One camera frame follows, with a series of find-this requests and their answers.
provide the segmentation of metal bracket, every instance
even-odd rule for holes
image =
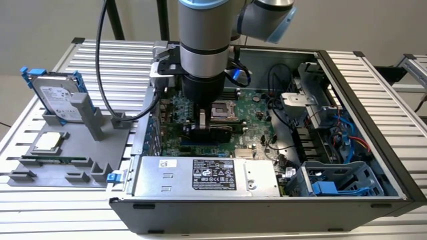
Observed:
[[[157,73],[160,75],[184,75],[185,70],[181,67],[181,53],[176,45],[168,45],[168,57],[158,61]]]
[[[317,105],[317,100],[314,96],[302,95],[294,92],[281,93],[281,98],[284,105],[293,107],[306,107],[312,105]]]
[[[402,67],[404,70],[410,74],[410,76],[427,90],[427,70],[420,66],[417,60],[412,59],[412,57],[404,55],[394,66]]]

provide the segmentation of black cable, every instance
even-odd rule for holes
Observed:
[[[272,158],[266,155],[265,150],[266,150],[266,146],[265,146],[265,148],[264,148],[264,156],[265,156],[265,158],[266,158],[268,160],[273,161],[273,162],[277,162],[277,159],[272,159]]]
[[[414,113],[420,110],[422,104],[424,104],[424,101],[420,101],[417,106],[416,106],[416,108],[414,108],[414,110],[413,110]]]
[[[280,101],[280,100],[276,99],[276,98],[270,98],[270,99],[268,100],[268,102],[266,102],[266,107],[268,107],[268,103],[270,102],[270,100],[273,100],[273,101]],[[286,121],[284,121],[282,118],[278,116],[278,114],[277,114],[277,112],[276,112],[276,110],[274,110],[274,106],[270,106],[270,110],[272,110],[272,113],[273,113],[274,117],[278,119],[278,121],[280,121],[290,130],[293,130],[293,127],[292,127],[292,126],[286,123]]]
[[[270,142],[270,141],[272,141],[272,137],[268,139],[265,146],[266,146],[269,149],[272,149],[272,150],[284,150],[284,149],[288,149],[288,148],[294,147],[294,145],[290,145],[290,146],[286,146],[286,147],[282,147],[282,148],[274,148],[274,147],[272,147],[272,146],[269,145],[269,142]]]
[[[272,72],[273,72],[273,69],[274,69],[277,66],[284,66],[284,67],[286,68],[288,72],[292,74],[288,65],[285,65],[284,63],[276,63],[274,65],[270,66],[270,68],[269,68],[269,70],[268,70],[268,74],[266,74],[266,90],[268,90],[268,93],[270,92],[270,76],[272,76]]]
[[[2,122],[0,122],[0,125],[5,126],[5,127],[7,127],[7,128],[11,127],[9,124],[5,124],[5,123],[2,123]]]
[[[162,91],[157,91],[154,92],[156,96],[154,99],[152,100],[149,106],[146,107],[146,109],[144,111],[141,111],[136,116],[133,117],[126,117],[122,118],[119,117],[113,109],[111,106],[107,103],[106,97],[105,97],[105,92],[103,92],[103,87],[102,87],[102,82],[101,82],[101,73],[99,73],[99,45],[101,45],[101,33],[102,33],[102,24],[103,24],[103,17],[105,17],[105,11],[106,11],[106,1],[102,1],[102,5],[101,5],[101,11],[99,11],[99,16],[98,16],[98,23],[97,23],[97,32],[95,32],[95,44],[94,44],[94,70],[95,70],[95,82],[97,82],[97,87],[98,87],[98,93],[99,93],[99,97],[101,100],[105,104],[105,107],[107,109],[107,112],[110,113],[110,117],[118,121],[122,122],[128,122],[128,121],[133,121],[140,119],[142,116],[145,116],[152,109],[154,108],[157,102],[160,101],[161,98],[161,92]]]

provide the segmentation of white wall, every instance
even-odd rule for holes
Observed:
[[[115,0],[128,40],[160,38],[154,0]],[[0,0],[0,75],[51,68],[74,37],[94,39],[101,0]],[[113,39],[107,17],[102,39]]]
[[[156,1],[115,2],[126,40],[157,40]],[[427,53],[427,0],[296,0],[294,5],[277,47],[357,50],[384,65],[401,53]],[[21,65],[53,67],[73,37],[94,38],[99,6],[101,0],[0,0],[0,75],[15,74]],[[177,0],[168,0],[168,10],[177,40]],[[102,39],[113,39],[107,20]],[[254,39],[246,44],[266,45]]]

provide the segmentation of blue plastic latch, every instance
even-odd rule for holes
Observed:
[[[25,74],[26,71],[27,71],[27,67],[22,66],[18,71],[19,71],[22,74]]]
[[[312,186],[312,192],[317,196],[364,196],[369,193],[368,187],[360,187],[357,190],[337,191],[332,181],[316,181]]]
[[[27,74],[42,76],[47,71],[43,68],[33,68],[29,70]]]
[[[119,179],[121,179],[121,174],[107,173],[107,175],[106,175],[106,183],[118,184],[121,182]]]
[[[316,195],[337,195],[334,183],[332,181],[316,181],[312,185],[312,192]]]

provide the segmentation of hard drive label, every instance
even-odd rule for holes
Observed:
[[[81,121],[78,110],[69,102],[71,98],[69,91],[51,86],[41,86],[39,90],[54,114],[66,121]]]
[[[192,160],[192,188],[194,190],[236,190],[233,160]]]

